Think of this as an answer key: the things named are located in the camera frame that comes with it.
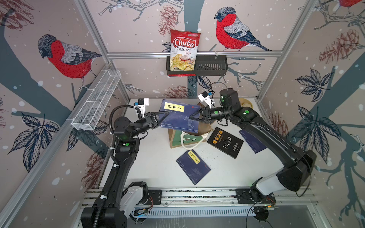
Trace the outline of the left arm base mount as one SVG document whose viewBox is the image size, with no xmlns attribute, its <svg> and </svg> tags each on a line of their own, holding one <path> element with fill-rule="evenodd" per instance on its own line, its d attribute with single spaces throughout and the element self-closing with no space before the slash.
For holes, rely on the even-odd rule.
<svg viewBox="0 0 365 228">
<path fill-rule="evenodd" d="M 144 205 L 161 205 L 162 190 L 148 190 L 147 201 Z"/>
</svg>

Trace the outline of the jute and green canvas bag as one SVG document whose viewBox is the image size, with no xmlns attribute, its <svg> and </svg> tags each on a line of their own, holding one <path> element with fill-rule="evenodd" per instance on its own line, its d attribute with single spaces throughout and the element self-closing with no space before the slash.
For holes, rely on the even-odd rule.
<svg viewBox="0 0 365 228">
<path fill-rule="evenodd" d="M 207 140 L 208 133 L 213 130 L 209 123 L 199 123 L 198 133 L 186 133 L 184 131 L 168 129 L 170 148 L 183 147 L 185 149 L 193 149 L 199 144 Z"/>
</svg>

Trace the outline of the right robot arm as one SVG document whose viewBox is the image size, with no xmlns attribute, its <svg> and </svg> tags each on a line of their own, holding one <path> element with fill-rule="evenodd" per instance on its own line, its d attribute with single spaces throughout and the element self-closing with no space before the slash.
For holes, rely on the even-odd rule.
<svg viewBox="0 0 365 228">
<path fill-rule="evenodd" d="M 305 181 L 312 180 L 317 155 L 312 150 L 304 151 L 292 144 L 270 127 L 252 108 L 241 106 L 238 93 L 232 88 L 220 91 L 220 107 L 207 105 L 191 114 L 189 118 L 205 124 L 229 120 L 263 143 L 278 157 L 283 168 L 255 181 L 250 188 L 253 202 L 261 202 L 271 193 L 284 189 L 297 192 Z"/>
</svg>

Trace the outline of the blue book yellow label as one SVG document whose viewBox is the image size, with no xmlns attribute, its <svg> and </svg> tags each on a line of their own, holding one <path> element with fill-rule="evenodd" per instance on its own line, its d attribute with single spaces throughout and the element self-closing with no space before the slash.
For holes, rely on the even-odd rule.
<svg viewBox="0 0 365 228">
<path fill-rule="evenodd" d="M 260 140 L 258 140 L 255 136 L 248 133 L 245 130 L 239 131 L 244 140 L 248 143 L 250 148 L 254 151 L 255 154 L 265 150 L 267 146 L 265 146 Z"/>
<path fill-rule="evenodd" d="M 194 150 L 186 151 L 176 162 L 193 185 L 197 185 L 211 171 L 211 168 Z"/>
</svg>

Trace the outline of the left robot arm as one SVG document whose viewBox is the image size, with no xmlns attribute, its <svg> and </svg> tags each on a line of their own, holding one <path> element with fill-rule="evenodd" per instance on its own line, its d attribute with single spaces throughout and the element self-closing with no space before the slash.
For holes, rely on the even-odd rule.
<svg viewBox="0 0 365 228">
<path fill-rule="evenodd" d="M 109 117 L 110 132 L 113 134 L 113 146 L 110 147 L 113 166 L 93 206 L 83 209 L 80 220 L 85 228 L 125 228 L 135 206 L 148 200 L 146 182 L 133 182 L 127 189 L 124 186 L 140 148 L 141 139 L 138 136 L 149 129 L 158 128 L 169 112 L 142 114 L 138 107 L 125 105 L 125 108 L 135 109 L 139 119 L 131 122 L 122 116 L 114 120 L 114 113 L 120 108 L 114 108 Z"/>
</svg>

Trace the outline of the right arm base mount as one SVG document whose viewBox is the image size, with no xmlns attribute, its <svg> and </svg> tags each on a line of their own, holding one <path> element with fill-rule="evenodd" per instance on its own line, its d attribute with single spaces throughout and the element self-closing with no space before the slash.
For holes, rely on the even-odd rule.
<svg viewBox="0 0 365 228">
<path fill-rule="evenodd" d="M 273 193 L 264 196 L 259 191 L 252 190 L 251 188 L 238 188 L 235 189 L 235 193 L 235 197 L 237 198 L 239 204 L 276 204 L 276 199 Z"/>
</svg>

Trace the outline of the black book with gold title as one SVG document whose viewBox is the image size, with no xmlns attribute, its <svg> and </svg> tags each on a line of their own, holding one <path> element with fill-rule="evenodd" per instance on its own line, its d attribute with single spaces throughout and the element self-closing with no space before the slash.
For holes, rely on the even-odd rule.
<svg viewBox="0 0 365 228">
<path fill-rule="evenodd" d="M 216 127 L 207 143 L 222 151 L 228 156 L 236 159 L 242 148 L 244 141 L 234 135 Z"/>
</svg>

